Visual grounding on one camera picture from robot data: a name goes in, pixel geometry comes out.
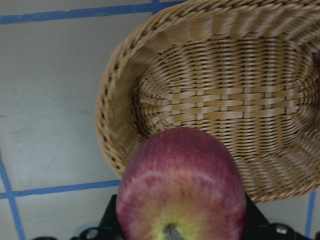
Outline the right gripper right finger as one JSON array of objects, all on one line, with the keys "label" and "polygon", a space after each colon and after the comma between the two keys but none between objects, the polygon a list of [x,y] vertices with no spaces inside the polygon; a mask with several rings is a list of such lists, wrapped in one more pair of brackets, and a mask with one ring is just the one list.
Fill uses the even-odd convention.
[{"label": "right gripper right finger", "polygon": [[282,223],[270,223],[246,194],[244,240],[307,240],[308,238]]}]

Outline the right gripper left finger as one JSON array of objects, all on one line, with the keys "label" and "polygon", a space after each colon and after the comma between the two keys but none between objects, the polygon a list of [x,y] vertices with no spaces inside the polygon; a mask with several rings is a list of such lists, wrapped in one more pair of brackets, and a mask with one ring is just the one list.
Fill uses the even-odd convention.
[{"label": "right gripper left finger", "polygon": [[116,216],[117,195],[111,196],[100,223],[96,227],[89,227],[71,240],[122,240],[121,230]]}]

